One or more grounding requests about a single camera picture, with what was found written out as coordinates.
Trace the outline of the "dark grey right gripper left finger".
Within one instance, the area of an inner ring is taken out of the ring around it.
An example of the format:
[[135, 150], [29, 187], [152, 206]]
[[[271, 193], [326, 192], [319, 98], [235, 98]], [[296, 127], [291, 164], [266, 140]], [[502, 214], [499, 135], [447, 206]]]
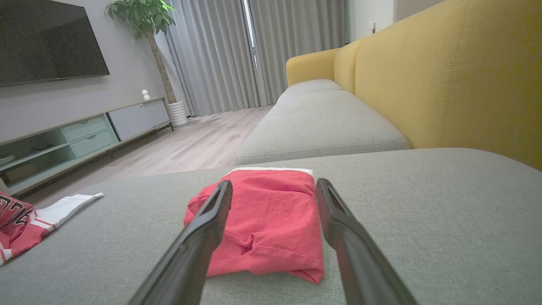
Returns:
[[223, 239], [232, 194], [230, 181], [219, 182], [128, 305], [199, 305], [212, 254]]

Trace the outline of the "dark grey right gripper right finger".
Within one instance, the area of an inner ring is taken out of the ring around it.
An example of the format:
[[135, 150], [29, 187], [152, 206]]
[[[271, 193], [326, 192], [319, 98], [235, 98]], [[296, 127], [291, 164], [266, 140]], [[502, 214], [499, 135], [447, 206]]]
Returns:
[[418, 305], [332, 183], [316, 183], [320, 225], [335, 250], [347, 305]]

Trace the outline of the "red jersey with white sleeves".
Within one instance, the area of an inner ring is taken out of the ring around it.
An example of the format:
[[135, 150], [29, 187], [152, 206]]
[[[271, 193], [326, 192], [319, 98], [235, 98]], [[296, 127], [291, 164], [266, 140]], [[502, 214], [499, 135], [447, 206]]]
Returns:
[[320, 283], [325, 271], [313, 171], [242, 167], [222, 181], [232, 183], [232, 204], [207, 276], [283, 272]]

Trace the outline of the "yellow and grey sofa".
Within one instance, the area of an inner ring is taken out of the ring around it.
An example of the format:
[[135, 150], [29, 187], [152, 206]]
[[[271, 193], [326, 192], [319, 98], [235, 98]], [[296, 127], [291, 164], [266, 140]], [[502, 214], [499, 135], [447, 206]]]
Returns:
[[[272, 162], [328, 179], [418, 303], [542, 305], [542, 172], [466, 148]], [[0, 266], [0, 305], [127, 305], [229, 168], [108, 181]]]

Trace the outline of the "white ribbed plant pot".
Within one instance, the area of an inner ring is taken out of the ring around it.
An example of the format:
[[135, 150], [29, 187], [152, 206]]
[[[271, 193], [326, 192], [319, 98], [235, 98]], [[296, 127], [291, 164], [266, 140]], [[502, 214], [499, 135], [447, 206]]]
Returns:
[[188, 118], [185, 111], [185, 103], [175, 102], [169, 104], [169, 114], [171, 119], [171, 125], [173, 127], [181, 127], [188, 124]]

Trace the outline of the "grey sofa seat cushion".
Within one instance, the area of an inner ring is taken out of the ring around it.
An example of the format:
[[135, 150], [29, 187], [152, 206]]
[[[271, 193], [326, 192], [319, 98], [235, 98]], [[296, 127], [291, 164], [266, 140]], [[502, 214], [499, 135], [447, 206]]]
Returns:
[[405, 136], [346, 91], [278, 102], [238, 149], [235, 164], [408, 150]]
[[309, 80], [289, 86], [277, 99], [277, 104], [290, 99], [296, 99], [303, 95], [312, 93], [322, 93], [331, 91], [343, 91], [340, 85], [337, 85], [329, 79]]

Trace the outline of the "pale green television cabinet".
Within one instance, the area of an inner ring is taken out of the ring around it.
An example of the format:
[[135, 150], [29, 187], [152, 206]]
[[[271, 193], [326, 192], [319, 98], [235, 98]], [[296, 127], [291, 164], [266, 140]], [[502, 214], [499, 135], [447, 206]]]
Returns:
[[164, 98], [0, 141], [0, 191], [25, 193], [148, 133], [173, 128]]

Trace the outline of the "red jersey with letter print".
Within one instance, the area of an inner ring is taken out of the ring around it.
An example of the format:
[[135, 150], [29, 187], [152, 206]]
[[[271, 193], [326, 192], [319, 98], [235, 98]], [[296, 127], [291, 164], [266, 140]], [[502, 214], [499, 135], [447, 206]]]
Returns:
[[83, 206], [102, 197], [103, 193], [76, 194], [37, 210], [0, 191], [0, 265], [35, 247]]

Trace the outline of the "yellow sofa backrest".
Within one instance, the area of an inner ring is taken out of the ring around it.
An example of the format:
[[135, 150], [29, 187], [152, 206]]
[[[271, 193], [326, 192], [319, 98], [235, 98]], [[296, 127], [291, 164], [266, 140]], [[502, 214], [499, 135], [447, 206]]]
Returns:
[[292, 57], [286, 76], [333, 80], [413, 149], [469, 147], [542, 171], [542, 0], [445, 0]]

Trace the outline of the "green leafy potted tree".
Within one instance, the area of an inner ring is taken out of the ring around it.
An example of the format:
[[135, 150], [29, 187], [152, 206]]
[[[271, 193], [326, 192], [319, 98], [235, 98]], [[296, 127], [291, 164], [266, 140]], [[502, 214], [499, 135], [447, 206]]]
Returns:
[[175, 25], [171, 12], [176, 11], [166, 0], [115, 0], [105, 8], [105, 14], [111, 19], [120, 20], [130, 27], [136, 40], [143, 37], [148, 40], [169, 104], [176, 103], [177, 99], [155, 35], [168, 33], [169, 27]]

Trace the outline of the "black flat screen television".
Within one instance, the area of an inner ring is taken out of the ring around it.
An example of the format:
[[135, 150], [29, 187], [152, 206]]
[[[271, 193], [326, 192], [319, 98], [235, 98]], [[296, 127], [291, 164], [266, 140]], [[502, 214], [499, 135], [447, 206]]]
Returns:
[[83, 6], [0, 0], [0, 87], [109, 73]]

